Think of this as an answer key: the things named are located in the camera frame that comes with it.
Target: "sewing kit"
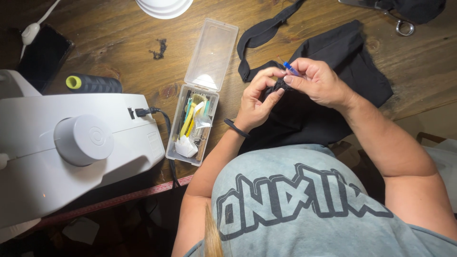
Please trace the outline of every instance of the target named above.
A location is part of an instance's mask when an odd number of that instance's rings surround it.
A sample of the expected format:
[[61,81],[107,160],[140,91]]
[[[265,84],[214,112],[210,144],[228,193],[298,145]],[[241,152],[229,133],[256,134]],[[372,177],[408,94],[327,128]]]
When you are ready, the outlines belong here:
[[165,156],[202,164],[238,27],[205,19],[187,69]]

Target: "wood grain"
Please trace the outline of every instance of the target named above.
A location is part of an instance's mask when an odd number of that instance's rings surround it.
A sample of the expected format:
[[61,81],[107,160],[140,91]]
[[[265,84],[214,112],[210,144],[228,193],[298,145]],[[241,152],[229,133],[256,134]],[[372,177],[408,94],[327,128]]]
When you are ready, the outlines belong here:
[[[0,0],[0,69],[13,69],[19,61],[19,31],[37,21],[54,0]],[[205,17],[239,27],[239,37],[254,24],[271,18],[291,3],[282,0],[194,0],[189,10],[171,20],[159,20],[144,13],[133,0],[62,0],[46,23],[76,48],[46,94],[69,93],[65,77],[78,72],[111,76],[121,81],[124,93],[143,94],[151,106],[166,111],[173,119],[177,98]],[[252,68],[284,58],[307,38],[329,29],[360,20],[374,63],[392,82],[394,96],[381,110],[400,119],[457,101],[457,1],[448,1],[446,10],[428,24],[416,27],[410,37],[395,34],[395,21],[375,10],[338,3],[336,0],[307,0],[279,28],[268,43],[248,49]],[[158,38],[166,38],[165,58],[154,60],[149,51],[158,51]],[[227,129],[224,118],[238,112],[246,84],[238,74],[239,59],[234,50],[220,91],[215,122],[209,135],[206,155]],[[164,145],[166,127],[157,120]],[[168,162],[155,167],[156,184],[171,181]],[[195,172],[196,167],[177,161],[178,177]]]

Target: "gray t-shirt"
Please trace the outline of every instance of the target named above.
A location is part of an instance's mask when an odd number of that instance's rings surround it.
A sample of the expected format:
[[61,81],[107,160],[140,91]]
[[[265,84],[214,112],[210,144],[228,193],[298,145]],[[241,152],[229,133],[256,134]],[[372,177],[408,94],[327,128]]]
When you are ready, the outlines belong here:
[[[252,151],[213,187],[225,256],[457,256],[457,241],[404,223],[320,145]],[[185,256],[203,256],[201,241]]]

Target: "clear plastic box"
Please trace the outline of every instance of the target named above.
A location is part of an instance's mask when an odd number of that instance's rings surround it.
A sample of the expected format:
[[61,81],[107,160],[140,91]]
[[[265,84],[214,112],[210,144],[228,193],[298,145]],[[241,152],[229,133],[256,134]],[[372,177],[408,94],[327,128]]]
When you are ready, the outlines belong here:
[[165,153],[168,159],[189,162],[195,166],[202,164],[211,127],[200,128],[199,133],[195,133],[201,136],[199,137],[200,140],[195,142],[198,152],[192,157],[185,157],[177,153],[175,142],[179,139],[180,131],[185,123],[184,118],[187,112],[186,106],[188,105],[189,96],[199,94],[207,99],[209,103],[205,107],[207,110],[206,115],[209,117],[211,124],[213,123],[219,101],[217,92],[221,90],[237,34],[237,26],[209,18],[205,19],[200,38],[184,78],[186,84],[182,85],[179,94],[171,135]]

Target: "yellow spool cap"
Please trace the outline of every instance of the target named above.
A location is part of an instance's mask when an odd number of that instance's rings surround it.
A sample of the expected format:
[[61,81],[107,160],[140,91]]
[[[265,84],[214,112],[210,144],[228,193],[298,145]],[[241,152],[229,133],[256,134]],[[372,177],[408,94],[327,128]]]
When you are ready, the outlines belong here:
[[65,83],[67,83],[69,89],[78,89],[82,84],[81,79],[77,76],[69,76]]

